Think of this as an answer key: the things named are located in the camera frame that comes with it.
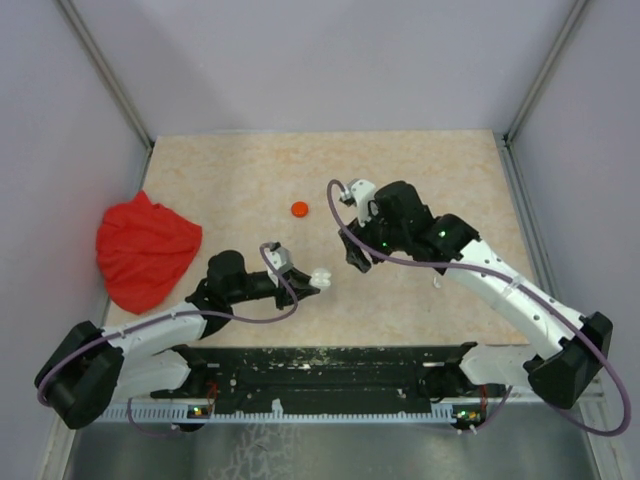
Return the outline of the white round charging case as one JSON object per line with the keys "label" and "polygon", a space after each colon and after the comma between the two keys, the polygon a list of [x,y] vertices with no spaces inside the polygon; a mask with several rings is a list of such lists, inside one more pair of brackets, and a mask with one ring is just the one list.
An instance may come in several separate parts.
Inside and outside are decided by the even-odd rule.
{"label": "white round charging case", "polygon": [[331,272],[323,267],[315,268],[310,274],[309,285],[321,291],[331,286]]}

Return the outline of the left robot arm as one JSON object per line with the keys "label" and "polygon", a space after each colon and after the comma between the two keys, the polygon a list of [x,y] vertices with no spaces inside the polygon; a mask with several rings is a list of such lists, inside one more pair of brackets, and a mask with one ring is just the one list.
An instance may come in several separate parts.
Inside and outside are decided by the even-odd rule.
{"label": "left robot arm", "polygon": [[238,320],[234,305],[271,298],[281,312],[275,319],[281,321],[296,312],[301,300],[331,284],[328,270],[298,270],[278,243],[262,245],[260,254],[266,268],[254,273],[236,250],[211,257],[195,291],[160,314],[120,327],[98,328],[90,321],[75,325],[36,375],[38,401],[78,430],[112,403],[202,395],[208,367],[191,345]]}

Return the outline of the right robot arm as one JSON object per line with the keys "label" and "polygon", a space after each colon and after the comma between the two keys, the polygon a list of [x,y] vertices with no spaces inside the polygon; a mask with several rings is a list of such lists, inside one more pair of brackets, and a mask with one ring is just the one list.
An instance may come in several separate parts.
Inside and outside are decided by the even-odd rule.
{"label": "right robot arm", "polygon": [[525,345],[470,344],[446,372],[448,387],[461,396],[480,385],[528,387],[548,404],[574,406],[602,364],[613,325],[552,299],[511,268],[479,232],[454,214],[435,216],[415,187],[395,181],[382,188],[355,179],[340,188],[340,201],[356,209],[339,236],[346,260],[366,273],[400,252],[427,262],[489,305],[527,339]]}

